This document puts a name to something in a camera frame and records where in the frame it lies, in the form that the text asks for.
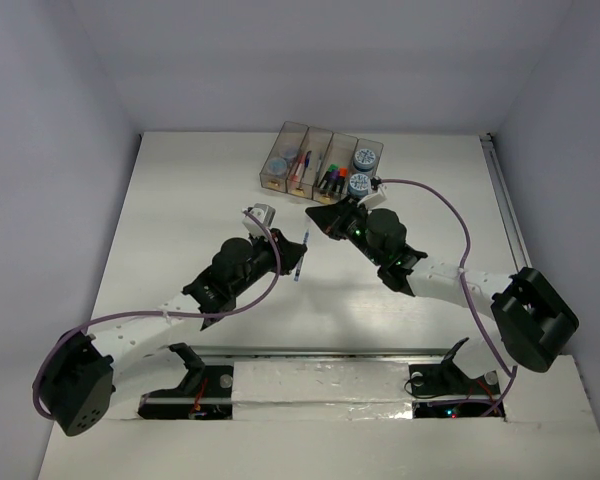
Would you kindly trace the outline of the blue capped pen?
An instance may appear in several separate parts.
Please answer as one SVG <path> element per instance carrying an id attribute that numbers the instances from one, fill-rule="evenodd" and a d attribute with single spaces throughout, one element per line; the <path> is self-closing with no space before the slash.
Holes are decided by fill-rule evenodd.
<path id="1" fill-rule="evenodd" d="M 309 151 L 307 151 L 305 153 L 304 160 L 303 160 L 303 163 L 302 163 L 303 171 L 302 171 L 302 174 L 300 176 L 300 183 L 304 183 L 304 178 L 305 178 L 305 176 L 306 176 L 306 174 L 307 174 L 307 172 L 309 170 L 311 157 L 312 157 L 312 151 L 309 150 Z"/>

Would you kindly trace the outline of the paperclip jar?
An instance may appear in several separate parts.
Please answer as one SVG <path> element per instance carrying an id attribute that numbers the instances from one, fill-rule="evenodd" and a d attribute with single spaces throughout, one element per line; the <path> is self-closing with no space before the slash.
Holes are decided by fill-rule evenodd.
<path id="1" fill-rule="evenodd" d="M 297 158 L 299 147 L 293 144 L 284 144 L 278 149 L 281 158 L 292 162 Z"/>
<path id="2" fill-rule="evenodd" d="M 288 162 L 285 159 L 273 157 L 267 160 L 264 170 L 268 175 L 285 178 L 287 176 L 288 167 Z"/>

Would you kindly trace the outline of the grey blue pen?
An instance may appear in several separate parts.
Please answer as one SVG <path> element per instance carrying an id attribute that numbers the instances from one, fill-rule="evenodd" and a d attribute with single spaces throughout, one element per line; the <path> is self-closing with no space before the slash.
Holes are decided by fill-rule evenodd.
<path id="1" fill-rule="evenodd" d="M 321 169 L 322 169 L 322 163 L 323 163 L 323 153 L 320 152 L 319 153 L 319 158 L 318 158 L 318 163 L 317 163 L 317 166 L 316 166 L 316 173 L 315 173 L 315 179 L 314 179 L 315 182 L 318 181 L 319 174 L 320 174 Z"/>

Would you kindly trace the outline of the pink gel pen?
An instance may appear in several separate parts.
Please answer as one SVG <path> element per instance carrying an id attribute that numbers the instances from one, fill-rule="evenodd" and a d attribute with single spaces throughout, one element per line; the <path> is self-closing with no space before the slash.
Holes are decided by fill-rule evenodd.
<path id="1" fill-rule="evenodd" d="M 305 168 L 305 155 L 300 154 L 293 166 L 293 170 L 291 172 L 290 182 L 292 184 L 297 184 L 301 181 L 301 177 L 303 175 Z"/>

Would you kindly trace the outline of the clear blue pen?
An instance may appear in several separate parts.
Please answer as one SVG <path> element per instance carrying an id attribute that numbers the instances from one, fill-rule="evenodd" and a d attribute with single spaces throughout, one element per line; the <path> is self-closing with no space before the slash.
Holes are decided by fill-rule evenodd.
<path id="1" fill-rule="evenodd" d="M 307 243 L 308 243 L 308 237 L 305 236 L 305 238 L 303 239 L 302 245 L 305 247 L 305 253 L 301 256 L 301 258 L 299 259 L 295 271 L 294 271 L 294 277 L 293 280 L 294 282 L 299 282 L 299 278 L 301 275 L 301 270 L 302 270 L 302 266 L 303 266 L 303 261 L 304 261 L 304 255 L 306 254 L 308 248 L 307 248 Z"/>

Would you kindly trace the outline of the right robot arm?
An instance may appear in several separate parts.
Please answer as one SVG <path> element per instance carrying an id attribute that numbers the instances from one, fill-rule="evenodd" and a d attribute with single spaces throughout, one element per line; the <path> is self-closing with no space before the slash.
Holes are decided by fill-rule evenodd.
<path id="1" fill-rule="evenodd" d="M 353 198 L 306 213 L 329 238 L 351 242 L 390 290 L 466 307 L 476 319 L 494 322 L 493 329 L 481 327 L 479 337 L 456 342 L 439 363 L 412 367 L 407 387 L 416 398 L 465 395 L 497 369 L 545 373 L 579 327 L 575 313 L 534 268 L 501 275 L 440 262 L 407 244 L 395 212 L 368 209 Z"/>

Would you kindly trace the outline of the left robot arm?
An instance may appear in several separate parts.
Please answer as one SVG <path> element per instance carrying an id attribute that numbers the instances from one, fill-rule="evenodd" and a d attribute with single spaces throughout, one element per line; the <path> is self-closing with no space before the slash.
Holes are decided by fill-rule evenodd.
<path id="1" fill-rule="evenodd" d="M 100 421 L 112 404 L 116 381 L 145 357 L 167 350 L 180 357 L 166 375 L 170 389 L 149 392 L 155 398 L 189 399 L 189 412 L 208 417 L 200 401 L 213 384 L 208 366 L 191 347 L 191 320 L 207 329 L 240 312 L 238 297 L 267 274 L 289 275 L 307 251 L 303 243 L 273 228 L 248 238 L 226 240 L 210 265 L 173 302 L 158 311 L 118 313 L 116 326 L 92 332 L 93 321 L 64 333 L 43 361 L 32 385 L 36 411 L 77 436 Z"/>

